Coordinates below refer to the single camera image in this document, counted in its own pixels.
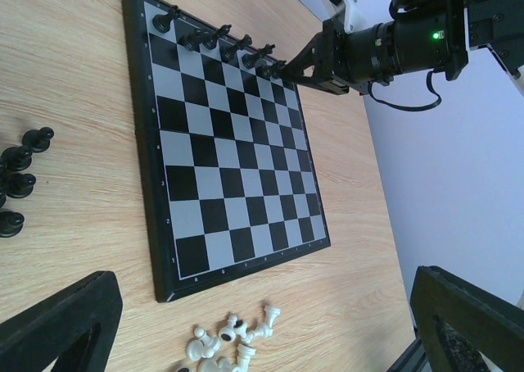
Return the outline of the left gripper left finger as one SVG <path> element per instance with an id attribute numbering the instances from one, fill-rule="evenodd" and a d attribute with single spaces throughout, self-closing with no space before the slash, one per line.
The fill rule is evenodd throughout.
<path id="1" fill-rule="evenodd" d="M 95 271 L 1 323 L 1 370 L 104 371 L 122 310 L 115 273 Z"/>

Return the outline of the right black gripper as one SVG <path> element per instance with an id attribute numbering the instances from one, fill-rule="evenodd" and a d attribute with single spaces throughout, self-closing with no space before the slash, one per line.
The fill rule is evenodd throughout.
<path id="1" fill-rule="evenodd" d="M 321 34 L 316 34 L 283 66 L 278 77 L 335 95 L 347 94 L 351 89 L 360 92 L 360 85 L 350 76 L 348 38 L 340 21 L 325 20 Z"/>

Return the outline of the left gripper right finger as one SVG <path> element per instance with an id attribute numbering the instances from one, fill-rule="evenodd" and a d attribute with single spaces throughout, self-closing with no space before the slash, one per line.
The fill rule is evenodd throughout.
<path id="1" fill-rule="evenodd" d="M 411 309 L 434 371 L 523 370 L 523 310 L 438 266 L 417 268 Z"/>

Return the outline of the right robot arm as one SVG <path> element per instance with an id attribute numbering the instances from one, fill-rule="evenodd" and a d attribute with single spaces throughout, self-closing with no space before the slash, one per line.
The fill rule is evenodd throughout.
<path id="1" fill-rule="evenodd" d="M 323 28 L 277 76 L 342 95 L 371 95 L 374 84 L 424 70 L 459 77 L 471 50 L 486 48 L 517 89 L 523 89 L 523 0 L 391 0 L 391 21 L 357 26 L 355 0 L 326 0 Z"/>

